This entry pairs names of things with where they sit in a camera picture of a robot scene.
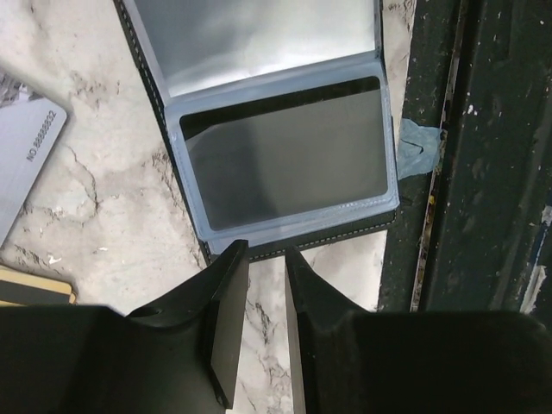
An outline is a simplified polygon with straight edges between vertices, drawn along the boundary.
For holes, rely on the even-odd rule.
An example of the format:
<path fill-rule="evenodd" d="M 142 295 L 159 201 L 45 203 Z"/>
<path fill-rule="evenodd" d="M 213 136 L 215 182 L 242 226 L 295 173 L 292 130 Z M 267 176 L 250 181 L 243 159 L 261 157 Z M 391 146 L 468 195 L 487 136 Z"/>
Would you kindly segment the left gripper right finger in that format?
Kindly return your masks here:
<path fill-rule="evenodd" d="M 548 413 L 551 334 L 511 311 L 371 312 L 285 252 L 297 413 Z"/>

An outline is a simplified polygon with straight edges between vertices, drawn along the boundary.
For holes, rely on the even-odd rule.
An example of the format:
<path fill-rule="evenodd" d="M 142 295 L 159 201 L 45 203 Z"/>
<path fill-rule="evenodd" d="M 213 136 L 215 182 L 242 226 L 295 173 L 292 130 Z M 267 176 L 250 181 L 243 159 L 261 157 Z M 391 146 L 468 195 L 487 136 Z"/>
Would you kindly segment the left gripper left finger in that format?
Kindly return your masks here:
<path fill-rule="evenodd" d="M 248 243 L 128 315 L 100 305 L 1 309 L 4 413 L 224 413 L 235 399 Z"/>

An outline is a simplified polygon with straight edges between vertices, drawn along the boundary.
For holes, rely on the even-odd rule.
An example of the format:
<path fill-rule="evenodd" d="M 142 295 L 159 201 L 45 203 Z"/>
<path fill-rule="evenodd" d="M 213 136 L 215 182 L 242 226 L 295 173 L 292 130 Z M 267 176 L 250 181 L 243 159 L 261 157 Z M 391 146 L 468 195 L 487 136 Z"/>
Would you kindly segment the gold credit card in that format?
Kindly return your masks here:
<path fill-rule="evenodd" d="M 1 266 L 1 306 L 75 303 L 69 283 Z"/>

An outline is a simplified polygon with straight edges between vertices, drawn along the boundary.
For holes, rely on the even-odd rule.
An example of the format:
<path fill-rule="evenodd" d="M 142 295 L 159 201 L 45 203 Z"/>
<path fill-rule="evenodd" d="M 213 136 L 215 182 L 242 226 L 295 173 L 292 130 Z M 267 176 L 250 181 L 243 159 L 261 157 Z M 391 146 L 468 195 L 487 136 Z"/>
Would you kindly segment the single black card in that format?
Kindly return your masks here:
<path fill-rule="evenodd" d="M 388 189 L 375 77 L 182 116 L 180 126 L 215 231 Z"/>

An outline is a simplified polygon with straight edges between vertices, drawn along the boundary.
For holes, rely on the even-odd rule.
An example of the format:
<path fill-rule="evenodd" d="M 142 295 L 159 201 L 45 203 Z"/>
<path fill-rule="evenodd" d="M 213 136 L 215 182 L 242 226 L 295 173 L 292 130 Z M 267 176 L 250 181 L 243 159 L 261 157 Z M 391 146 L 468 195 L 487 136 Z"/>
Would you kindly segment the black leather card holder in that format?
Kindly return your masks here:
<path fill-rule="evenodd" d="M 399 207 L 379 1 L 118 1 L 204 259 L 387 229 Z"/>

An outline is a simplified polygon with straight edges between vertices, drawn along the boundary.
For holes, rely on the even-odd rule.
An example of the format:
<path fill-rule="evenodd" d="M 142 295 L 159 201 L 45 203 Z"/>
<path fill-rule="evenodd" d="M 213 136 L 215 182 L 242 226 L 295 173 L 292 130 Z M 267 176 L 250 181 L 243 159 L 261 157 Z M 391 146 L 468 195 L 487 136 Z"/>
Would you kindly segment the silver grey credit card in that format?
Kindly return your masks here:
<path fill-rule="evenodd" d="M 67 121 L 66 110 L 1 71 L 1 240 L 4 241 Z"/>

